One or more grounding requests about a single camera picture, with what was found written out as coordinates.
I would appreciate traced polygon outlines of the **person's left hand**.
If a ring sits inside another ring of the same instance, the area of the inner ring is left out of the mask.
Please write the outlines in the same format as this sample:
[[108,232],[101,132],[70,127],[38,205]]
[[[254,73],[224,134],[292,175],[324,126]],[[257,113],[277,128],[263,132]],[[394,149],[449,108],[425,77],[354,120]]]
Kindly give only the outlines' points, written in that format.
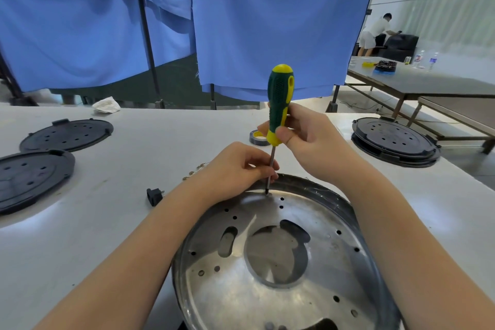
[[250,186],[248,170],[275,170],[270,166],[270,154],[254,146],[233,142],[224,148],[203,170],[191,177],[200,197],[210,205],[240,195]]

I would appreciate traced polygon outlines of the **person's right hand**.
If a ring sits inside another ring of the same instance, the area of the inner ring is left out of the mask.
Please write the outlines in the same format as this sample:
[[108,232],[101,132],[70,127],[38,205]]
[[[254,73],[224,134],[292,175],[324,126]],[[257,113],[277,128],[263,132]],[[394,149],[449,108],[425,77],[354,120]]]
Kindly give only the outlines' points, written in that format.
[[360,156],[325,114],[291,102],[283,127],[307,128],[307,147],[287,146],[307,173],[340,189],[350,182]]

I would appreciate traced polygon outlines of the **green and yellow screwdriver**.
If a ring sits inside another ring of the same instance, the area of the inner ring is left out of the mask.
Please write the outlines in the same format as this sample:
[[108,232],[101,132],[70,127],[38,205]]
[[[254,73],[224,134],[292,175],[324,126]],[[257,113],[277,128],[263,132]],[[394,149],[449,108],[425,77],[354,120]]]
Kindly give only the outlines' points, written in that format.
[[276,147],[281,140],[276,136],[276,129],[284,126],[288,114],[288,105],[294,94],[294,72],[287,64],[279,64],[272,69],[268,81],[269,127],[266,139],[272,146],[270,166],[274,164]]

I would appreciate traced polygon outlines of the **person's right forearm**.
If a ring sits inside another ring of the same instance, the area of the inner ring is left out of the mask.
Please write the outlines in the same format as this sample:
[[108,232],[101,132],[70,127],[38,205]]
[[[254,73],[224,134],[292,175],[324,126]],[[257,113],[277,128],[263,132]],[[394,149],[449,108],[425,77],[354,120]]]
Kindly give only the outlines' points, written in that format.
[[337,178],[408,330],[495,330],[495,303],[386,177],[358,157]]

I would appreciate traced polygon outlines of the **person's left forearm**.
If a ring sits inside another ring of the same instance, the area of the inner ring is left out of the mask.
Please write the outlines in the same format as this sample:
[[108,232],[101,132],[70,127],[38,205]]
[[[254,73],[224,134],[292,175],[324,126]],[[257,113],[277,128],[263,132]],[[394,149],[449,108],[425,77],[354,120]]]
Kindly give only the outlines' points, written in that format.
[[180,184],[33,330],[142,329],[175,252],[218,201],[214,186],[199,177]]

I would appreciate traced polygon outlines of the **grey tape roll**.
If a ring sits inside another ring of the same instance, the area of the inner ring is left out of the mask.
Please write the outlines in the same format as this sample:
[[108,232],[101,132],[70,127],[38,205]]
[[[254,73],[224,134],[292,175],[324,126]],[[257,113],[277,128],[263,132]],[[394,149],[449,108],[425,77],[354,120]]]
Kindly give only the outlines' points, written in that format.
[[258,130],[253,130],[250,133],[249,141],[255,146],[270,146],[270,142],[267,140],[266,136]]

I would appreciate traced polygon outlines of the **row of small metal screws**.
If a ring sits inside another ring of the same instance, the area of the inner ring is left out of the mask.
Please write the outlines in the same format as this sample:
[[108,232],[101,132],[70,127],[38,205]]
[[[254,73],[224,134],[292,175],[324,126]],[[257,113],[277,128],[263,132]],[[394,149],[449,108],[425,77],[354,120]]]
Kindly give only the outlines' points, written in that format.
[[190,177],[192,177],[193,175],[197,174],[198,172],[200,172],[201,170],[203,170],[209,163],[210,162],[201,163],[194,170],[189,171],[189,173],[182,178],[182,181],[184,182],[187,179],[189,179]]

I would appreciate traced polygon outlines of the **black round plastic cover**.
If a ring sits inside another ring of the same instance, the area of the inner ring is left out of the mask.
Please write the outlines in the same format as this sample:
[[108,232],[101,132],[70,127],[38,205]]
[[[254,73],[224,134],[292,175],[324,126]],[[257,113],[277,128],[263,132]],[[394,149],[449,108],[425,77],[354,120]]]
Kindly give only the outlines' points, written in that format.
[[105,120],[56,120],[52,125],[24,138],[20,152],[62,150],[75,152],[96,145],[108,138],[114,131],[113,125]]
[[430,157],[436,141],[389,118],[360,118],[352,122],[352,136],[384,153]]
[[14,214],[67,183],[75,157],[62,150],[17,153],[0,158],[0,216]]
[[372,147],[371,145],[363,142],[358,137],[352,136],[351,141],[361,151],[372,156],[373,158],[376,158],[386,163],[390,163],[396,166],[401,166],[406,168],[418,168],[418,169],[428,168],[436,164],[436,162],[441,157],[441,150],[439,146],[436,146],[436,149],[434,149],[433,154],[430,157],[425,157],[425,156],[405,157],[405,156],[399,156],[397,154],[384,153],[380,149]]

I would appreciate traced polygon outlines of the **small black plug part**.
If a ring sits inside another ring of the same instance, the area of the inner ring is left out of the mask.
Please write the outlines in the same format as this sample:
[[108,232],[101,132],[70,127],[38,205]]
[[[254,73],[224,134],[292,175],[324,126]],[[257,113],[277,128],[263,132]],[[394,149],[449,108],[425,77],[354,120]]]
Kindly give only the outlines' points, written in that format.
[[163,199],[163,194],[164,191],[160,190],[159,188],[146,189],[147,200],[152,207],[155,207],[160,203],[160,201]]

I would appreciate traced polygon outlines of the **black tray with blue base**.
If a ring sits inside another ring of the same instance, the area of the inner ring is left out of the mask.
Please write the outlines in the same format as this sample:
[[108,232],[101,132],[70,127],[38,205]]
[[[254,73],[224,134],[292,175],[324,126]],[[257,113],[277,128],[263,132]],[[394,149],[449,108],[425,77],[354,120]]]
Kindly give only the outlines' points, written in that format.
[[393,75],[397,70],[398,63],[395,61],[380,60],[374,65],[374,72],[383,75]]

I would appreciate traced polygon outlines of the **blue fabric curtain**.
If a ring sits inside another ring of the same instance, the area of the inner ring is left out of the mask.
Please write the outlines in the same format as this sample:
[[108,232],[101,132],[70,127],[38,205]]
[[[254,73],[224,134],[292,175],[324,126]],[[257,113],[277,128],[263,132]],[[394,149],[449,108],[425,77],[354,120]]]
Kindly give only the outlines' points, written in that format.
[[[157,65],[195,52],[192,0],[145,0]],[[149,69],[139,0],[0,0],[0,53],[23,92],[114,83]]]
[[278,64],[295,76],[294,100],[342,85],[370,0],[192,0],[204,92],[267,101]]

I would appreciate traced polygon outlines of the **long dark-topped table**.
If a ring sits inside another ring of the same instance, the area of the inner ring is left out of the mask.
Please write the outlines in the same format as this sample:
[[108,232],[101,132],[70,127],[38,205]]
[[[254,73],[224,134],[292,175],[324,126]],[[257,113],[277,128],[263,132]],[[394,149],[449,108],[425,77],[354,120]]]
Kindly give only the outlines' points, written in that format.
[[384,75],[364,67],[365,57],[352,57],[351,60],[355,64],[348,67],[348,76],[398,99],[392,108],[392,119],[398,117],[404,101],[417,101],[424,96],[495,99],[495,85],[476,79],[414,69],[403,63],[397,63],[394,74]]

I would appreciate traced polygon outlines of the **low metal-framed bench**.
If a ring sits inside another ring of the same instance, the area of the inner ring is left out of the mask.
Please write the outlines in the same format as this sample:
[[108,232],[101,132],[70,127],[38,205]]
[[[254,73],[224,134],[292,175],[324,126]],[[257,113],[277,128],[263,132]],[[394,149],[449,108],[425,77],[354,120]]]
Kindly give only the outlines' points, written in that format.
[[[416,124],[434,136],[437,141],[483,141],[482,153],[486,155],[495,149],[495,98],[422,96],[417,102],[418,105],[409,118],[407,127]],[[427,127],[417,119],[423,106],[484,134],[484,137],[445,136]]]

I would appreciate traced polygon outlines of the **white crumpled cloth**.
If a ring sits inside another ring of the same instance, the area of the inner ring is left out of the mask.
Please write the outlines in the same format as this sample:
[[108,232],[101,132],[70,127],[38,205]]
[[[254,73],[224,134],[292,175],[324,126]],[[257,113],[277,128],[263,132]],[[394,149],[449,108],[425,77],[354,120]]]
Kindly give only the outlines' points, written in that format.
[[95,102],[92,108],[102,114],[114,114],[121,110],[121,106],[117,101],[114,100],[112,96],[104,98],[100,101]]

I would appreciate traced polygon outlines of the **round metal base plate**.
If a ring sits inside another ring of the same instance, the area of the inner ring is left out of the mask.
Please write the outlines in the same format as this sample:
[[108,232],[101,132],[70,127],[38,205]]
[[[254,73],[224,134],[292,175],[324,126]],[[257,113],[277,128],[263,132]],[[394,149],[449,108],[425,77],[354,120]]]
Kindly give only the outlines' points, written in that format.
[[305,178],[214,205],[171,269],[189,330],[404,330],[350,203]]

